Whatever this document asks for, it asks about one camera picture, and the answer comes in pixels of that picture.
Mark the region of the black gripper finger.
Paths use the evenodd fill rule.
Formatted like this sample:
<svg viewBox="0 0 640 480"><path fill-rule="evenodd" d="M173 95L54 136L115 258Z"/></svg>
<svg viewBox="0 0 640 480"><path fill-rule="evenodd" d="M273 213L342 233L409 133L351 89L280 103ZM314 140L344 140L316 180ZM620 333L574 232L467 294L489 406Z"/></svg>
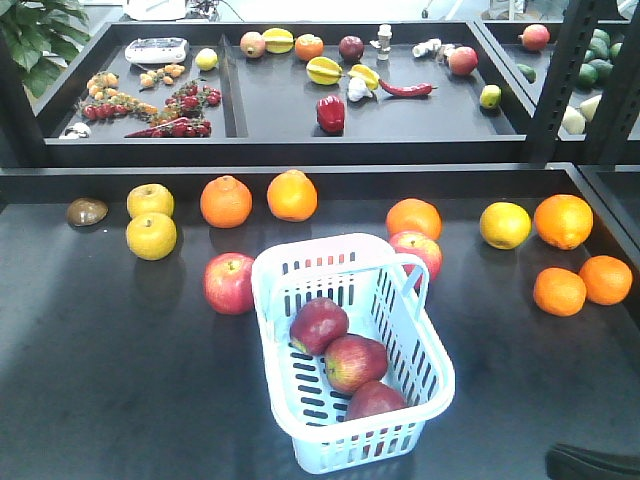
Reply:
<svg viewBox="0 0 640 480"><path fill-rule="evenodd" d="M639 457L556 443L545 454L549 479L630 480L639 478Z"/></svg>

